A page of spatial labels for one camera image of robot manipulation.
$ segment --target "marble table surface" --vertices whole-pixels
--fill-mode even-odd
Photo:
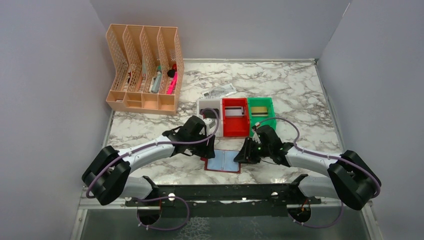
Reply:
[[[315,66],[312,62],[186,62],[177,115],[115,112],[108,144],[129,148],[157,138],[162,132],[181,126],[196,113],[201,92],[232,83],[232,98],[271,97],[277,116],[294,122],[300,130],[298,144],[326,153],[340,153],[339,141]],[[283,142],[291,142],[296,131],[277,122]],[[215,148],[239,151],[243,138],[217,138]],[[156,184],[266,184],[289,183],[309,170],[266,162],[242,164],[241,173],[205,171],[197,156],[175,155],[157,160],[134,171],[132,177],[149,176]]]

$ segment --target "wire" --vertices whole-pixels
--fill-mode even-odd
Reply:
[[[311,229],[326,229],[326,228],[332,227],[332,226],[334,226],[334,225],[336,225],[337,223],[340,222],[340,220],[342,219],[343,213],[345,211],[345,208],[343,206],[344,206],[343,202],[341,202],[340,213],[338,214],[337,218],[332,223],[329,223],[327,225],[322,225],[322,226],[305,224],[304,222],[297,221],[290,214],[288,216],[293,220],[294,223],[302,225],[303,227],[307,227],[307,228],[311,228]]]
[[[210,107],[206,107],[206,108],[204,108],[202,111],[201,111],[201,113],[200,114],[203,114],[203,112],[204,111],[206,111],[206,110],[211,110],[214,114],[215,114],[215,117],[216,117],[216,119],[219,119],[219,116],[218,116],[218,113],[215,111],[215,110],[213,110],[212,108],[210,108]],[[147,144],[147,145],[143,145],[143,146],[140,146],[139,148],[136,148],[136,149],[134,149],[134,150],[132,150],[132,151],[130,151],[131,152],[131,154],[134,154],[134,153],[137,153],[137,152],[139,152],[139,151],[141,151],[141,150],[143,150],[143,149],[147,149],[147,148],[150,148],[150,147],[153,147],[153,146],[156,146],[156,145],[162,145],[162,144],[172,144],[172,145],[192,145],[192,144],[200,144],[200,143],[203,143],[203,142],[206,142],[206,141],[209,141],[209,139],[211,139],[214,135],[215,135],[215,133],[218,131],[218,127],[219,127],[219,125],[220,125],[220,121],[216,121],[216,127],[215,127],[215,130],[212,132],[212,134],[211,135],[209,135],[209,136],[207,136],[206,138],[204,138],[204,139],[202,139],[202,140],[199,140],[199,141],[159,141],[159,142],[153,142],[153,143],[150,143],[150,144]],[[96,184],[96,182],[99,180],[99,178],[103,175],[103,174],[105,174],[105,172],[110,168],[110,167],[112,167],[116,162],[118,162],[119,160],[121,160],[121,159],[123,159],[123,158],[125,158],[125,157],[127,157],[127,156],[129,156],[130,154],[130,152],[126,152],[126,153],[124,153],[124,154],[122,154],[122,155],[120,155],[120,156],[118,156],[117,158],[115,158],[114,160],[112,160],[108,165],[106,165],[98,174],[97,174],[97,176],[95,176],[95,178],[93,179],[93,181],[91,181],[91,183],[90,183],[90,185],[88,186],[88,188],[87,188],[87,192],[85,193],[85,196],[88,198],[88,199],[93,199],[93,198],[95,198],[95,196],[94,195],[90,195],[90,192],[93,190],[93,187],[94,187],[94,185]]]
[[[189,219],[190,219],[190,207],[189,207],[189,204],[186,202],[186,200],[182,199],[181,197],[179,197],[179,196],[162,196],[162,197],[157,197],[157,198],[152,198],[152,199],[138,199],[138,201],[143,202],[143,203],[147,203],[147,202],[153,202],[153,201],[158,201],[158,200],[162,200],[162,199],[170,199],[170,198],[180,200],[181,202],[184,203],[185,207],[187,208],[187,216],[185,217],[185,220],[184,220],[183,223],[181,223],[178,226],[170,227],[170,228],[160,228],[160,227],[155,227],[155,226],[150,226],[150,225],[144,225],[142,223],[142,221],[140,220],[140,214],[137,211],[138,226],[139,227],[143,226],[143,227],[146,228],[146,230],[154,229],[154,230],[159,230],[159,231],[174,231],[174,230],[177,230],[177,229],[184,227],[189,222]]]
[[[278,165],[277,163],[273,163],[273,162],[265,161],[265,160],[262,160],[262,159],[261,159],[261,161],[262,161],[262,162],[265,162],[265,163],[267,163],[267,164]]]
[[[297,132],[297,136],[296,136],[296,138],[293,141],[293,145],[294,145],[294,147],[297,150],[302,151],[303,153],[307,153],[307,154],[310,154],[310,155],[314,155],[314,156],[320,157],[320,158],[329,158],[329,159],[333,159],[333,160],[339,160],[339,161],[341,161],[341,162],[343,162],[343,163],[345,163],[347,165],[350,165],[350,166],[352,166],[352,167],[360,170],[367,177],[369,177],[374,182],[374,184],[375,184],[376,191],[375,191],[374,195],[372,196],[372,198],[376,198],[378,195],[380,195],[381,187],[380,187],[380,184],[377,181],[377,179],[373,175],[371,175],[371,173],[369,173],[367,170],[363,169],[362,167],[358,166],[357,164],[355,164],[353,162],[350,162],[350,161],[348,161],[348,160],[346,160],[344,158],[341,158],[339,156],[332,156],[332,155],[328,155],[327,156],[327,155],[324,155],[324,154],[320,154],[320,153],[317,153],[317,152],[309,151],[309,150],[306,150],[304,148],[299,147],[298,144],[297,144],[297,141],[299,140],[299,137],[301,136],[301,133],[299,131],[299,128],[293,122],[291,122],[290,120],[285,119],[283,117],[275,116],[275,117],[270,117],[270,118],[267,118],[267,119],[264,119],[264,120],[260,121],[259,122],[259,125],[261,123],[263,123],[265,121],[268,121],[268,120],[271,120],[271,119],[283,120],[284,122],[287,122],[288,124],[290,124],[290,125],[292,125],[294,127],[294,129]]]
[[[372,196],[372,198],[376,198],[378,195],[380,195],[381,187],[380,187],[380,184],[377,181],[377,179],[373,175],[371,175],[371,173],[369,173],[367,170],[363,169],[362,167],[358,166],[357,164],[355,164],[353,162],[350,162],[350,161],[348,161],[346,159],[343,159],[343,158],[341,158],[339,156],[331,156],[331,155],[328,155],[327,156],[327,155],[324,155],[324,154],[320,154],[320,153],[317,153],[317,152],[309,151],[309,150],[306,150],[304,148],[299,147],[298,144],[297,144],[297,141],[299,140],[299,138],[301,136],[301,132],[299,131],[299,128],[293,122],[291,122],[290,120],[288,120],[288,119],[286,119],[284,117],[280,117],[280,116],[269,117],[267,119],[264,119],[264,120],[260,121],[259,122],[259,126],[261,125],[261,123],[263,123],[265,121],[268,121],[268,120],[271,120],[271,119],[283,120],[284,122],[290,124],[296,130],[297,136],[296,136],[296,138],[293,141],[293,145],[294,145],[294,147],[297,150],[302,151],[303,153],[307,153],[307,154],[310,154],[310,155],[313,155],[313,156],[317,156],[317,157],[321,157],[321,158],[329,158],[329,159],[333,159],[333,160],[338,160],[338,161],[341,161],[341,162],[343,162],[345,164],[348,164],[348,165],[350,165],[350,166],[352,166],[352,167],[360,170],[367,177],[369,177],[374,182],[374,184],[375,184],[376,191],[375,191],[374,195]],[[299,222],[299,221],[295,220],[290,214],[288,216],[291,219],[293,219],[293,222],[294,223],[297,223],[299,225],[302,225],[303,227],[307,227],[307,228],[311,228],[311,229],[325,229],[325,228],[329,228],[329,227],[332,227],[332,226],[336,225],[342,219],[343,212],[345,211],[345,208],[343,206],[344,206],[343,205],[343,202],[341,202],[340,213],[338,214],[338,217],[332,223],[327,224],[327,225],[322,225],[322,226],[305,224],[303,222]]]
[[[305,200],[305,202],[302,204],[302,212],[305,210],[305,208],[304,208],[304,205],[306,204],[306,203],[308,203],[309,202],[309,199],[308,198],[306,198],[306,200]]]

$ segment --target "pink highlighter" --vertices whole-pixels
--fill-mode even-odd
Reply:
[[[175,75],[173,76],[172,82],[168,87],[168,91],[166,91],[166,94],[172,94],[173,90],[175,89],[175,86],[177,85],[177,79],[178,79],[178,73],[175,72]]]

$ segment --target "green box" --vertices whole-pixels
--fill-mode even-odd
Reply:
[[[270,97],[248,97],[247,106],[249,108],[250,118],[250,137],[253,137],[252,127],[264,119],[275,117],[276,114],[274,113],[273,99]],[[268,116],[252,116],[251,107],[266,107]],[[261,125],[269,125],[275,130],[277,127],[277,120],[271,119],[261,123]]]

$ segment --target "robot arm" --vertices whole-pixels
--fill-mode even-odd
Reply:
[[[354,151],[337,156],[300,148],[292,142],[281,142],[274,129],[263,125],[247,137],[234,161],[256,164],[270,157],[276,164],[297,167],[324,175],[305,177],[298,183],[305,197],[340,199],[348,207],[360,210],[378,192],[380,180]]]
[[[152,191],[151,182],[146,178],[129,177],[130,173],[156,160],[176,154],[188,155],[186,150],[191,152],[188,156],[214,158],[215,136],[210,134],[214,124],[212,119],[192,116],[183,126],[165,131],[147,143],[120,150],[104,147],[82,175],[82,181],[89,186],[87,192],[92,192],[101,205],[123,197],[145,198]]]
[[[82,176],[83,182],[90,186],[87,192],[91,191],[101,205],[107,205],[119,197],[145,199],[156,185],[148,177],[129,177],[130,173],[156,160],[176,154],[188,155],[186,150],[191,152],[188,156],[214,158],[215,136],[209,133],[214,124],[214,120],[192,116],[183,126],[165,131],[155,140],[139,146],[120,151],[111,146],[103,148]],[[298,177],[293,183],[299,193],[297,196],[338,198],[348,207],[360,210],[374,196],[377,186],[368,175],[343,161],[365,169],[381,186],[375,174],[353,151],[340,154],[339,158],[343,161],[330,159],[322,152],[298,149],[294,143],[281,142],[268,125],[260,126],[255,131],[258,139],[247,137],[234,158],[235,162],[255,164],[262,157],[270,157],[276,164],[324,175]],[[100,174],[108,165],[109,169]]]

